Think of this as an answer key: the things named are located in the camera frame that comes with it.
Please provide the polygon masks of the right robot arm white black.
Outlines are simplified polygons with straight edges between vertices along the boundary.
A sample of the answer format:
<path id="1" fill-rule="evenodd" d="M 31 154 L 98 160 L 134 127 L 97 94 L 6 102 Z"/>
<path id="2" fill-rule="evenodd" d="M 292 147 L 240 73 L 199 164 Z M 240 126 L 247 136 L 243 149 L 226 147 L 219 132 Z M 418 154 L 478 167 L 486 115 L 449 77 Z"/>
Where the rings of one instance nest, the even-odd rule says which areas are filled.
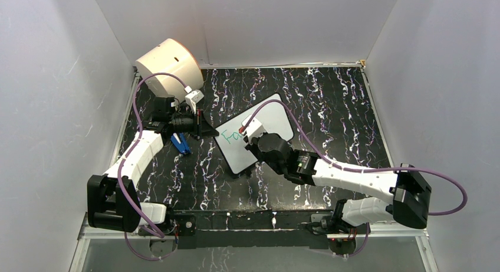
<path id="1" fill-rule="evenodd" d="M 333 228 L 347 233 L 359 225 L 395 221 L 414 229 L 425 229 L 432 188 L 417 171 L 388 170 L 327 163 L 314 152 L 293 149 L 276 133 L 244 138 L 245 149 L 276 174 L 297 185 L 332 186 L 366 198 L 346 199 L 335 206 Z"/>

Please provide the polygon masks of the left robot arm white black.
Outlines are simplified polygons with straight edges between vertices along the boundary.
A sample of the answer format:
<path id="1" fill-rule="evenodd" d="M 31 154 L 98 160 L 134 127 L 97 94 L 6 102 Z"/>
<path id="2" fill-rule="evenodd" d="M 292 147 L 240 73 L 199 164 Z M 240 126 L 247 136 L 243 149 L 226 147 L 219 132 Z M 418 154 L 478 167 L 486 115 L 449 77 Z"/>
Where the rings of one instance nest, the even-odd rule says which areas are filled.
<path id="1" fill-rule="evenodd" d="M 176 218 L 158 202 L 140 202 L 137 186 L 146 168 L 165 144 L 186 145 L 184 134 L 207 139 L 219 132 L 200 109 L 188 110 L 174 97 L 156 98 L 153 111 L 141 122 L 131 145 L 102 175 L 87 182 L 87 219 L 93 228 L 134 232 L 148 226 L 155 235 L 170 234 Z"/>

